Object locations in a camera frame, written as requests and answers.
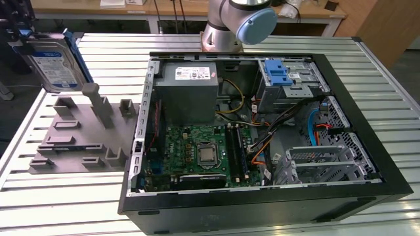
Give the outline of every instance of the hard drive label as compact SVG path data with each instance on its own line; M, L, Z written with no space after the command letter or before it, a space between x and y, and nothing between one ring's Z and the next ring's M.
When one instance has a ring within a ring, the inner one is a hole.
M60 88L73 88L77 86L73 73L71 69L65 67L61 53L35 52L32 58L53 86Z

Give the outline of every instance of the yellow wire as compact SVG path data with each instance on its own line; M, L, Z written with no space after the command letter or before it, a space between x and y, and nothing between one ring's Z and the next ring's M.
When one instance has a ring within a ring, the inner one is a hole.
M233 112L236 112L239 109L241 109L241 107L244 106L244 102L245 102L245 100L244 100L244 94L243 94L243 91L239 89L239 87L236 86L236 84L233 84L233 82L232 81L229 81L228 79L223 79L224 81L227 81L235 88L236 88L236 90L237 90L237 92L241 94L241 104L239 105L239 107L237 108L235 108L233 110L231 110L231 111L216 111L216 113L221 113L221 114L224 114L224 113L233 113Z

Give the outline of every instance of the metal workbench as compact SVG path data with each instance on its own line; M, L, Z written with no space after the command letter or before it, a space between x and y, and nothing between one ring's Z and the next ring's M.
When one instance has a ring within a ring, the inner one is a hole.
M109 102L140 101L151 51L199 51L197 35L85 34L80 52ZM245 52L321 53L349 90L415 193L341 222L287 225L200 235L419 235L420 108L363 43L351 38L268 38ZM75 102L88 103L80 92ZM32 175L27 172L55 116L59 95L40 92L0 160L0 235L141 235L117 215L123 172Z

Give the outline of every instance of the hard drive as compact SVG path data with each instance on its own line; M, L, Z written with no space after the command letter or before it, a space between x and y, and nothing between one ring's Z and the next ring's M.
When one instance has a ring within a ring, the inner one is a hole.
M92 82L73 34L32 33L25 39L33 50L20 54L32 67L48 92L81 91L85 83Z

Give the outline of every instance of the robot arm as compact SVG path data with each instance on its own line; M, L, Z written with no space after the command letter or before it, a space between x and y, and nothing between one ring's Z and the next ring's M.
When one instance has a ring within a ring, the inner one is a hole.
M201 38L205 52L239 52L241 43L260 43L276 27L271 0L211 0Z

